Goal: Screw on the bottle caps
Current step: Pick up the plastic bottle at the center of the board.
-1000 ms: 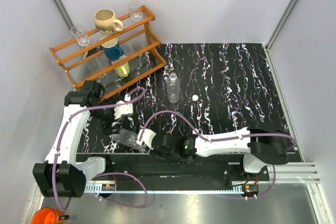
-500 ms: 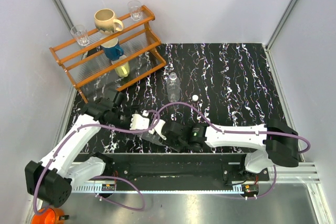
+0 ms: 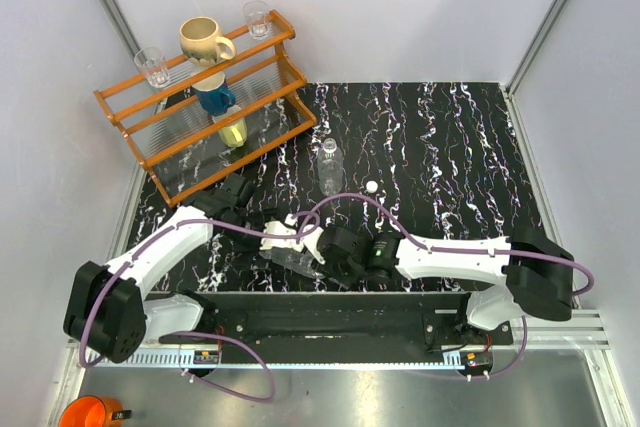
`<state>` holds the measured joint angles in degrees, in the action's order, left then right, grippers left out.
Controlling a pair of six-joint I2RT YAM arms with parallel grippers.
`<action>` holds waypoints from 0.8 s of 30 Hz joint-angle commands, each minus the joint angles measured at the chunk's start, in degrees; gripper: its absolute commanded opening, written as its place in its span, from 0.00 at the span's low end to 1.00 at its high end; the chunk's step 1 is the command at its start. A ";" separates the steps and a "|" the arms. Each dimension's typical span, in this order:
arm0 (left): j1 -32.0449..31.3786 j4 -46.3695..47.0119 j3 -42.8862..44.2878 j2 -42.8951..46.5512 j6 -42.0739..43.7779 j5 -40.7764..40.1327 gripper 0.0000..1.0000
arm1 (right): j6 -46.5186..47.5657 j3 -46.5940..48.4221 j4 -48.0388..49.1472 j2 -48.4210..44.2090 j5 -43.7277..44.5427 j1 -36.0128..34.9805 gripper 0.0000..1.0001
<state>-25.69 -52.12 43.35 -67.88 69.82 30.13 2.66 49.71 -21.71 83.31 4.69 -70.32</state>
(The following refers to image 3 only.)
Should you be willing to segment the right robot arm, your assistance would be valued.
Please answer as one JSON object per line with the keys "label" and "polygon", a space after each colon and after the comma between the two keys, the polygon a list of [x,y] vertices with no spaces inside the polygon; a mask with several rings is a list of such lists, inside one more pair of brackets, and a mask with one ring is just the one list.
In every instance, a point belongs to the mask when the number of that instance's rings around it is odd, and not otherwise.
{"label": "right robot arm", "polygon": [[400,278],[452,278],[488,287],[462,302],[454,331],[476,343],[500,324],[523,315],[564,322],[572,317],[574,258],[542,232],[525,228],[511,236],[484,240],[410,239],[400,232],[358,236],[330,226],[316,250],[327,267],[348,280],[378,285]]}

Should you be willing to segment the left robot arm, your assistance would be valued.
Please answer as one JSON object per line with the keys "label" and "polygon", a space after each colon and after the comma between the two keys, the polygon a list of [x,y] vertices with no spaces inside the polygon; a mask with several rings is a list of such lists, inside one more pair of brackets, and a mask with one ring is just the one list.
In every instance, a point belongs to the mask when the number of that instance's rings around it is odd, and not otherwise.
{"label": "left robot arm", "polygon": [[122,363],[146,343],[183,332],[196,343],[216,332],[216,306],[193,292],[152,300],[153,287],[193,250],[215,234],[227,233],[244,251],[260,244],[266,217],[246,206],[254,184],[229,175],[212,191],[199,191],[154,233],[104,265],[87,261],[77,270],[63,320],[63,330],[77,340],[79,363],[99,360]]}

